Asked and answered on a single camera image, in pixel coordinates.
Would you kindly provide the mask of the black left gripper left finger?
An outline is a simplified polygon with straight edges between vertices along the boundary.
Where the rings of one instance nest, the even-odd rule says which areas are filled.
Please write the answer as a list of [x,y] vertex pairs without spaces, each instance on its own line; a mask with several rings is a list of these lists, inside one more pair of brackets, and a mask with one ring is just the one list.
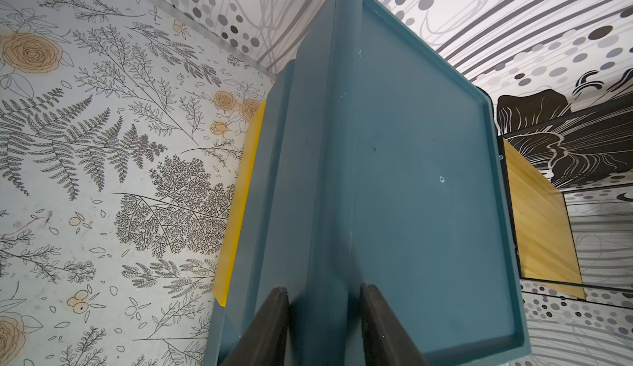
[[283,365],[288,324],[288,292],[286,288],[273,288],[240,341],[221,365]]

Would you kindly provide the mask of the teal drawer cabinet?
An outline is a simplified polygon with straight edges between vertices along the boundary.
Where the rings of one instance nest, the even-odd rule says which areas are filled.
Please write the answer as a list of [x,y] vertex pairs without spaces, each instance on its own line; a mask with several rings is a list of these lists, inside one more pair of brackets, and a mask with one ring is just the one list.
[[376,285],[429,365],[531,352],[490,99],[377,0],[326,0],[265,104],[221,365],[286,288],[283,365],[366,365]]

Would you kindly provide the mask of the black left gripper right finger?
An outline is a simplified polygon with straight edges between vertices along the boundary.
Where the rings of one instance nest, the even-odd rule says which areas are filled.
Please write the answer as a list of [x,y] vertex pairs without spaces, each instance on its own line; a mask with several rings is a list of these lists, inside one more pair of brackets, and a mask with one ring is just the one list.
[[360,287],[366,365],[429,365],[376,285]]

